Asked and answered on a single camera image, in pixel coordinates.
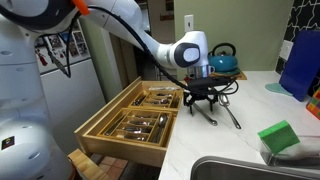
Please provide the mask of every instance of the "white refrigerator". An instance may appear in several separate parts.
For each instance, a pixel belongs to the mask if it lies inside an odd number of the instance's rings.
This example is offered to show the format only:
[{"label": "white refrigerator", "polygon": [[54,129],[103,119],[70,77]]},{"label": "white refrigerator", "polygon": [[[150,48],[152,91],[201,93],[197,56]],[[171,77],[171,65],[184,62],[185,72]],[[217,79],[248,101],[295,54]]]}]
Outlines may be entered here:
[{"label": "white refrigerator", "polygon": [[74,130],[105,104],[101,87],[90,59],[86,41],[77,23],[70,44],[71,78],[63,74],[48,56],[53,53],[66,65],[67,33],[41,37],[35,44],[53,136],[67,154],[79,147]]}]

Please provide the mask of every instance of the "stainless steel sink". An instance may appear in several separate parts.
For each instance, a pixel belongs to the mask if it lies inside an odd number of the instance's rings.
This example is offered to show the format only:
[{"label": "stainless steel sink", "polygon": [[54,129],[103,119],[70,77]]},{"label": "stainless steel sink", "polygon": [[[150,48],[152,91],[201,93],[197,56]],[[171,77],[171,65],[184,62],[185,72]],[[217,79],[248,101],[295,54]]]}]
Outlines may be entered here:
[{"label": "stainless steel sink", "polygon": [[320,173],[302,172],[296,169],[270,167],[207,156],[195,162],[191,171],[191,180],[298,180],[320,179]]}]

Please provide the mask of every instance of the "wooden drawer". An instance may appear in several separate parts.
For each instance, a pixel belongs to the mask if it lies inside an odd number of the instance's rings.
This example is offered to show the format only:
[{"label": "wooden drawer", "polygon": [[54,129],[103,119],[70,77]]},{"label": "wooden drawer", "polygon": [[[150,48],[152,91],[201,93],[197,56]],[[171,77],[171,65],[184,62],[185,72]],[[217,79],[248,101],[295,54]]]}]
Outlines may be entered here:
[{"label": "wooden drawer", "polygon": [[[81,127],[75,131],[77,140],[79,141],[81,150],[85,154],[101,154],[105,156],[111,156],[129,161],[134,161],[141,164],[161,167],[167,146],[170,140],[172,129],[176,120],[179,106],[182,100],[182,90],[168,91],[168,89],[154,89],[155,87],[177,87],[169,81],[141,81],[140,78],[131,83],[126,89],[124,89],[118,96],[105,105],[95,115],[93,115],[88,121],[86,121]],[[168,107],[142,107],[132,106],[133,102],[143,95],[150,95],[156,93],[174,93],[175,99],[172,99],[175,106]],[[117,136],[116,130],[113,131],[113,135],[106,136],[105,132],[122,116],[129,118],[130,113],[161,113],[168,114],[169,120],[163,130],[162,136],[158,143],[151,142],[152,136],[157,129],[157,121],[148,134],[147,141],[138,141],[132,139],[125,139],[121,135],[121,127],[126,122],[121,121],[117,128],[120,132],[120,136]]]}]

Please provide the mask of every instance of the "green sponge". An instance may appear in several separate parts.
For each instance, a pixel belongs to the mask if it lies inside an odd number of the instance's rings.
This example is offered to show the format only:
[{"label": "green sponge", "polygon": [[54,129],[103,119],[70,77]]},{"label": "green sponge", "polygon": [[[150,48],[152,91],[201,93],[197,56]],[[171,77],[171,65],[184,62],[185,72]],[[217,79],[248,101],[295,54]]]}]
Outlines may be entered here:
[{"label": "green sponge", "polygon": [[262,142],[273,154],[300,142],[290,124],[283,120],[258,133]]}]

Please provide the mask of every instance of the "electrical outlet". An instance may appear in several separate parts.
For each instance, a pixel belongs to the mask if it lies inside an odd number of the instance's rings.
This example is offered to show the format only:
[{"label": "electrical outlet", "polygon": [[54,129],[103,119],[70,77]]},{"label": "electrical outlet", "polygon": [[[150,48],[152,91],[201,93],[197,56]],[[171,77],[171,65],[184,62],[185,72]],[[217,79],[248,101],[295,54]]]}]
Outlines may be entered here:
[{"label": "electrical outlet", "polygon": [[280,57],[282,57],[285,60],[288,60],[292,46],[293,42],[284,40],[280,51]]},{"label": "electrical outlet", "polygon": [[193,14],[184,16],[184,31],[193,31]]}]

